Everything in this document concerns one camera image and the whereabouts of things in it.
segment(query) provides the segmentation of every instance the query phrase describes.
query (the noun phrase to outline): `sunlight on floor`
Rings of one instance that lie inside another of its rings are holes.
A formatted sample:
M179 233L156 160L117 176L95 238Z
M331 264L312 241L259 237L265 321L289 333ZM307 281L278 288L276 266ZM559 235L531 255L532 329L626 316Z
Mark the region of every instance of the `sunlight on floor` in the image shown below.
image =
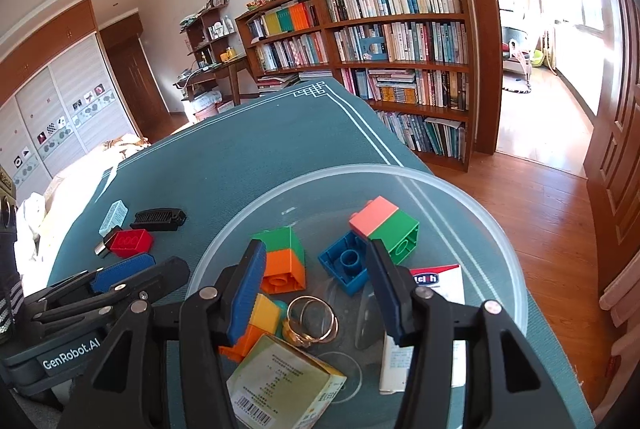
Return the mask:
M593 133L588 117L550 70L534 68L531 87L526 95L502 92L497 151L585 177L582 163Z

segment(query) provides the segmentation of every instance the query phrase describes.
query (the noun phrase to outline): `red box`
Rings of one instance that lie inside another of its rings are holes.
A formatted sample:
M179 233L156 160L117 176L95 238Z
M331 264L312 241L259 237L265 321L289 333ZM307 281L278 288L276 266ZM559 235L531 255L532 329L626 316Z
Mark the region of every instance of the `red box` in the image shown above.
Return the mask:
M111 243L111 252L118 257L131 257L142 252L148 252L154 239L145 229L119 231Z

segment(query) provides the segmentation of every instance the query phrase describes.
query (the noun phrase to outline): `gold ring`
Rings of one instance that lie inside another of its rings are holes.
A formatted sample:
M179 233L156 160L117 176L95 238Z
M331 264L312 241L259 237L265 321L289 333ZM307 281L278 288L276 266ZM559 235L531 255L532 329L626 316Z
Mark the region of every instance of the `gold ring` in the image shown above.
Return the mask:
M291 318L291 310L293 305L299 300L306 300L306 302L302 307L300 320L295 320ZM302 316L305 313L306 307L313 301L322 303L331 315L331 326L321 337L313 337L303 331ZM335 316L334 310L331 308L331 306L329 306L329 304L322 299L313 297L311 295L301 295L300 297L296 297L291 303L289 303L289 307L287 308L287 318L282 324L282 335L290 344L302 348L308 348L314 343L330 343L336 338L337 334L338 317Z

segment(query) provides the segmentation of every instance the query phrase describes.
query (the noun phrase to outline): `barcode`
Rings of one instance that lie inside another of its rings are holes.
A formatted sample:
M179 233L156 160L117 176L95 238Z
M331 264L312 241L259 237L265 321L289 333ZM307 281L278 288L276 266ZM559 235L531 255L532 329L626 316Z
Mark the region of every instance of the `barcode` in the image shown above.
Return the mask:
M236 405L262 427L268 427L271 425L273 418L266 414L247 397L241 396L238 398L238 400L236 400Z

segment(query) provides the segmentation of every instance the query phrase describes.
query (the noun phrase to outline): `pink toy block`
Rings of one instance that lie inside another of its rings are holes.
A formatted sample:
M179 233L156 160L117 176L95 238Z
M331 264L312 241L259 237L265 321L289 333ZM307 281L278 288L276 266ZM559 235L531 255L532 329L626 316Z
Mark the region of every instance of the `pink toy block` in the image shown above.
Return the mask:
M371 232L387 221L397 210L398 207L393 203L379 196L375 200L368 202L359 213L351 215L349 225L357 235L367 238Z

